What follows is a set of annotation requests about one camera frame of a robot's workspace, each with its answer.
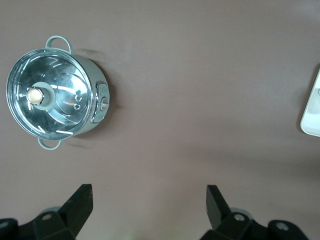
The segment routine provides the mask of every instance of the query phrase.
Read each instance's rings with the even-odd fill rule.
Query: pot
[[[68,50],[51,47],[62,39]],[[50,37],[45,48],[22,56],[6,84],[6,99],[18,124],[47,149],[96,127],[110,103],[107,80],[89,59],[79,56],[62,36]],[[55,147],[44,140],[57,141]]]

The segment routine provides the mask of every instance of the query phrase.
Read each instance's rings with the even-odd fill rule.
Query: lid knob
[[[30,88],[26,93],[26,97],[28,101],[33,105],[38,105],[44,100],[43,92],[37,87]]]

